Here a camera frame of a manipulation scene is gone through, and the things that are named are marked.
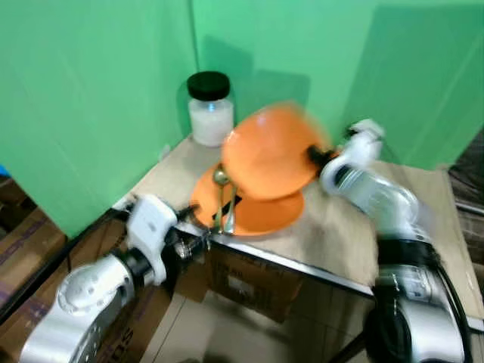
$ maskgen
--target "beige tablecloth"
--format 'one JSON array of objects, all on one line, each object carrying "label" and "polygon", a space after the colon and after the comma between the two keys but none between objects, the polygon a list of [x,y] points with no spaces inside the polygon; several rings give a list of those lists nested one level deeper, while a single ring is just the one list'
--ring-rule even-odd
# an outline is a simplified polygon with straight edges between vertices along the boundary
[{"label": "beige tablecloth", "polygon": [[[219,148],[203,147],[187,138],[132,189],[156,194],[174,207],[186,206],[199,177],[220,158]],[[476,276],[462,237],[447,175],[376,162],[373,169],[409,187],[435,213],[433,243],[467,315],[484,318]],[[377,273],[377,250],[371,223],[340,197],[328,196],[316,182],[304,191],[305,211],[289,228],[244,243],[335,275],[371,285]]]}]

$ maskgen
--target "tiled floor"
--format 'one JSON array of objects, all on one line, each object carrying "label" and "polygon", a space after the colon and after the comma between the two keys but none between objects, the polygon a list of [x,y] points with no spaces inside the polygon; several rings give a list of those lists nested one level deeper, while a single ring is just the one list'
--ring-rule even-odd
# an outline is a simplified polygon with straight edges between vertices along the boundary
[{"label": "tiled floor", "polygon": [[[361,331],[370,308],[367,299],[310,280],[283,324],[211,291],[202,303],[175,295],[141,363],[322,363]],[[483,362],[482,336],[473,336],[473,351]],[[365,352],[351,360],[364,362]]]}]

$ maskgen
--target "black lid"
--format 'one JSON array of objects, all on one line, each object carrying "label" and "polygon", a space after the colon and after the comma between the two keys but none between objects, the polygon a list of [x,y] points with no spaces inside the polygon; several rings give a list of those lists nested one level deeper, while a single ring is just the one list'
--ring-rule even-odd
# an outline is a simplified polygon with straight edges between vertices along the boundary
[{"label": "black lid", "polygon": [[188,93],[200,101],[215,101],[227,97],[230,82],[224,73],[205,71],[195,73],[187,81]]}]

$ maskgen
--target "green wall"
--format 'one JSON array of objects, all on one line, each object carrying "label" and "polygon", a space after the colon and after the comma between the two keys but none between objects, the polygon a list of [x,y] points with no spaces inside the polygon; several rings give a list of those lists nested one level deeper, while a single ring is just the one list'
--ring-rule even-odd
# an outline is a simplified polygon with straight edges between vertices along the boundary
[{"label": "green wall", "polygon": [[187,1],[0,4],[0,164],[73,235],[188,133]]},{"label": "green wall", "polygon": [[340,140],[372,117],[387,160],[452,163],[484,122],[483,3],[458,0],[200,0],[202,70],[234,83],[237,119],[296,99]]}]

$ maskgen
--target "orange bowl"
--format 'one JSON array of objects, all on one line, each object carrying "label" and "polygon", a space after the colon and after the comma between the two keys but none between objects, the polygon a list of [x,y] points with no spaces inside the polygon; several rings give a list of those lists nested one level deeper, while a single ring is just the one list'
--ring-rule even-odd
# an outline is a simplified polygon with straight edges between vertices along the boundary
[{"label": "orange bowl", "polygon": [[316,176],[318,167],[306,153],[313,144],[325,150],[330,142],[295,104],[276,104],[231,132],[222,145],[222,163],[247,196],[277,199],[296,193]]},{"label": "orange bowl", "polygon": [[[214,215],[219,207],[220,187],[212,179],[217,165],[202,175],[191,196],[191,202],[199,205],[195,211],[195,218],[207,227],[213,226]],[[231,184],[224,186],[224,206],[230,203],[231,188]],[[234,208],[234,234],[239,236],[256,236],[279,231],[295,222],[304,209],[304,197],[300,192],[277,200],[253,200],[239,190],[237,195],[241,199]],[[227,215],[223,216],[223,223],[226,219]]]}]

